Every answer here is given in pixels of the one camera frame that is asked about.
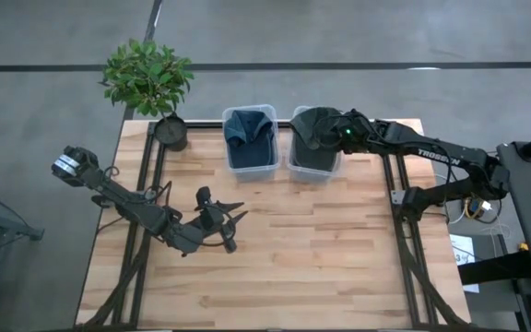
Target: wooden tabletop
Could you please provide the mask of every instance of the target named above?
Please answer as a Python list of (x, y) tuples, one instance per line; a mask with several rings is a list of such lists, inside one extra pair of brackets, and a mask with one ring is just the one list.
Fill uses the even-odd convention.
[[(422, 133), (420, 120), (398, 121)], [(125, 122), (116, 153), (121, 172), (114, 180), (132, 190), (147, 127), (147, 121)], [(139, 328), (410, 327), (381, 158), (343, 156), (340, 174), (329, 184), (293, 183), (285, 165), (289, 137), (289, 130), (280, 130), (282, 166), (274, 180), (262, 183), (238, 184), (229, 173), (219, 129), (191, 129), (184, 151), (167, 152), (161, 183), (173, 181), (170, 205), (183, 213), (183, 220), (195, 216), (195, 192), (204, 185), (215, 201), (245, 202), (239, 211), (249, 214), (237, 226), (238, 250), (231, 255), (222, 247), (202, 247), (182, 258), (152, 240)], [(428, 160), (407, 157), (406, 164), (411, 185), (434, 185)], [(100, 225), (117, 217), (105, 210)], [(120, 221), (98, 235), (78, 323), (92, 317), (116, 285), (127, 228), (128, 222)], [(425, 217), (419, 229), (431, 281), (469, 321), (443, 217)], [(133, 287), (134, 282), (126, 296), (126, 316)], [(416, 293), (422, 321), (427, 321), (419, 285)]]

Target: concrete floor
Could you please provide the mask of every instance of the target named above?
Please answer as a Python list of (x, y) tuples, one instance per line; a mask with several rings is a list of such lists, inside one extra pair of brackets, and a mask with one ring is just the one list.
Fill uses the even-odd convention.
[[(2, 0), (0, 65), (101, 64), (119, 43), (145, 35), (151, 6)], [(197, 63), (531, 61), (531, 2), (165, 0), (155, 39)], [(75, 318), (100, 211), (87, 190), (51, 176), (50, 165), (65, 145), (112, 162), (124, 108), (103, 99), (99, 79), (0, 73), (0, 198), (46, 228), (41, 243), (14, 244), (0, 283), (0, 331), (69, 327)], [(428, 136), (486, 150), (531, 137), (531, 69), (198, 73), (186, 100), (186, 119), (256, 103), (274, 105), (280, 118), (299, 105), (332, 105), (419, 117)], [(522, 234), (505, 206), (514, 248)], [(460, 222), (452, 231), (480, 226)], [(505, 327), (499, 313), (472, 316)]]

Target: plastic bin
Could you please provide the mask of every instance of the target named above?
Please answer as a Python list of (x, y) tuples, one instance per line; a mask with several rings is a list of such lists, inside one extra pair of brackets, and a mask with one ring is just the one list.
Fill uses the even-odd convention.
[[(292, 115), (292, 118), (294, 118), (296, 115), (307, 111), (311, 109), (314, 106), (299, 106), (294, 110), (294, 114)], [(291, 163), (292, 156), (294, 155), (294, 152), (292, 151), (294, 147), (294, 139), (296, 135), (292, 134), (292, 140), (289, 145), (289, 153), (287, 157), (287, 165), (290, 169), (290, 179), (292, 181), (298, 181), (298, 182), (305, 182), (305, 183), (313, 183), (313, 184), (325, 184), (329, 180), (331, 180), (334, 177), (337, 177), (339, 172), (339, 166), (341, 165), (341, 159), (342, 159), (342, 153), (338, 152), (336, 154), (336, 160), (333, 165), (333, 169), (331, 172), (311, 169), (311, 168), (305, 168), (298, 165), (293, 165)]]
[(274, 164), (258, 167), (246, 167), (246, 168), (232, 168), (230, 164), (230, 152), (229, 145), (225, 142), (225, 149), (227, 150), (227, 167), (229, 171), (235, 174), (237, 181), (239, 182), (252, 182), (269, 180), (274, 177), (276, 169), (280, 167), (280, 157), (277, 147), (277, 117), (276, 109), (272, 105), (251, 105), (251, 106), (239, 106), (230, 107), (222, 113), (222, 126), (224, 137), (224, 124), (231, 118), (233, 111), (258, 111), (265, 113), (267, 117), (272, 121), (272, 128), (274, 128)]

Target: dark cloth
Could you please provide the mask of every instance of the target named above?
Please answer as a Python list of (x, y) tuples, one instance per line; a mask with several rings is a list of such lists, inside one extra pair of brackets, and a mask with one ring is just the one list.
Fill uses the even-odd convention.
[(265, 113), (233, 111), (224, 132), (233, 169), (276, 163), (274, 124)]
[(339, 120), (336, 118), (339, 115), (341, 112), (331, 107), (314, 107), (292, 118), (292, 165), (326, 172), (333, 170), (337, 153), (325, 146), (336, 143), (337, 136), (330, 128)]

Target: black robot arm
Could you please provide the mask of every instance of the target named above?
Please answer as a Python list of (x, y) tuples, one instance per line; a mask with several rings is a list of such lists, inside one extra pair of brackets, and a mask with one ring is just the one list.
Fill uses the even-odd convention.
[[(228, 253), (236, 249), (233, 240), (235, 225), (247, 212), (234, 218), (230, 216), (230, 212), (243, 203), (213, 203), (208, 187), (200, 188), (196, 194), (198, 207), (195, 210), (199, 211), (200, 215), (182, 224), (180, 211), (155, 204), (161, 193), (151, 193), (148, 197), (145, 193), (127, 190), (110, 178), (108, 172), (115, 168), (101, 170), (96, 155), (84, 148), (66, 147), (52, 169), (54, 176), (71, 186), (86, 186), (97, 191), (100, 196), (94, 196), (92, 200), (98, 205), (105, 207), (103, 202), (112, 202), (121, 216), (131, 222), (137, 222), (159, 241), (182, 251), (184, 255), (195, 252), (200, 245), (224, 245)], [(206, 237), (217, 232), (222, 237), (222, 243), (203, 243)]]
[(397, 204), (400, 203), (399, 215), (402, 219), (419, 220), (426, 208), (442, 204), (444, 200), (472, 195), (493, 200), (507, 195), (509, 171), (497, 158), (480, 148), (466, 148), (425, 137), (411, 127), (393, 121), (370, 121), (356, 110), (343, 114), (335, 121), (330, 119), (328, 123), (330, 125), (325, 130), (335, 132), (339, 137), (336, 148), (346, 154), (416, 155), (448, 165), (449, 174), (453, 166), (468, 173), (463, 180), (427, 189), (411, 187), (404, 192), (394, 193), (392, 198)]

